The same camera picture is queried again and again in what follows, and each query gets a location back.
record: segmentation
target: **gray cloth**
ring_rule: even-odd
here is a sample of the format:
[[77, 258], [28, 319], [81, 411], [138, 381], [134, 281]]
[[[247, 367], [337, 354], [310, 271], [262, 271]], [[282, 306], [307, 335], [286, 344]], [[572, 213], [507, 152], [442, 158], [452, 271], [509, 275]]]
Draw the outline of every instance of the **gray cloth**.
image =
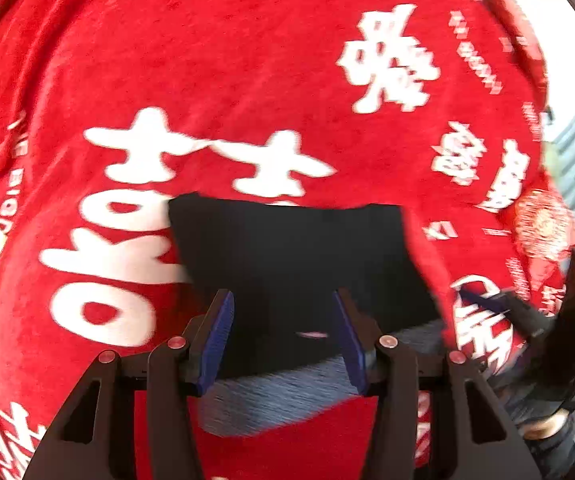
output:
[[[439, 319], [393, 335], [417, 352], [440, 353], [443, 327]], [[200, 399], [199, 423], [218, 436], [252, 435], [305, 420], [355, 394], [339, 356], [296, 370], [217, 381]]]

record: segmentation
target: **metal screw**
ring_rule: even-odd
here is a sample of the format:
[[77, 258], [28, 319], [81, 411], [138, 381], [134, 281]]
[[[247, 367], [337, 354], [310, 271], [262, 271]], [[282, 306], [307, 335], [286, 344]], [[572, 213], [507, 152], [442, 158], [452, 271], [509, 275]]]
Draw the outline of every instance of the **metal screw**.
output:
[[395, 338], [393, 335], [382, 335], [378, 342], [384, 348], [396, 348], [399, 344], [399, 340]]
[[176, 335], [174, 337], [170, 337], [168, 339], [168, 347], [178, 350], [179, 348], [183, 348], [186, 346], [188, 340], [184, 338], [182, 335]]
[[116, 356], [117, 354], [114, 350], [104, 350], [99, 354], [99, 361], [106, 365], [107, 363], [114, 361]]
[[467, 357], [465, 357], [463, 352], [455, 350], [449, 353], [449, 360], [452, 361], [455, 365], [462, 365], [467, 361]]

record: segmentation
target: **red cloth with white text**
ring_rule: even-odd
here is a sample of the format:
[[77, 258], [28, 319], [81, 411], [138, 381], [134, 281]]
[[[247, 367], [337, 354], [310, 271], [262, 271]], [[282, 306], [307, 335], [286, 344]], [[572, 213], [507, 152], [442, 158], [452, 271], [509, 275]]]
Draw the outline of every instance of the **red cloth with white text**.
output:
[[[166, 216], [182, 193], [403, 206], [446, 342], [510, 362], [509, 322], [482, 333], [455, 294], [525, 282], [496, 211], [538, 172], [536, 90], [505, 34], [476, 0], [0, 0], [0, 475], [100, 351], [196, 311]], [[373, 408], [197, 428], [206, 477], [353, 480]]]

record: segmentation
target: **red blanket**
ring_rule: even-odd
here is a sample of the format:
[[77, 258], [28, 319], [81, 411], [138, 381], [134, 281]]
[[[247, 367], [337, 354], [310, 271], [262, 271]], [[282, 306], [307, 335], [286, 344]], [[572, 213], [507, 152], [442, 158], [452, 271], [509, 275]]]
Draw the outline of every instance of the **red blanket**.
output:
[[[509, 322], [455, 294], [546, 295], [496, 214], [540, 155], [508, 41], [477, 0], [1, 0], [0, 474], [20, 478], [95, 355], [151, 349], [195, 311], [165, 210], [185, 192], [404, 206], [446, 342], [511, 362]], [[560, 297], [560, 274], [544, 286]], [[206, 476], [354, 479], [372, 411], [197, 430]]]

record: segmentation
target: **white surface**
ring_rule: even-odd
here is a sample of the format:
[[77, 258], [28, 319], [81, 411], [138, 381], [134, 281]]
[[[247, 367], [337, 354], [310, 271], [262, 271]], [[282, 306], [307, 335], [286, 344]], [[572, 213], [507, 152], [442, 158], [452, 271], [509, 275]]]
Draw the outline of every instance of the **white surface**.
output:
[[549, 74], [548, 104], [554, 124], [544, 124], [544, 140], [554, 140], [575, 115], [575, 12], [567, 0], [516, 0], [541, 44]]

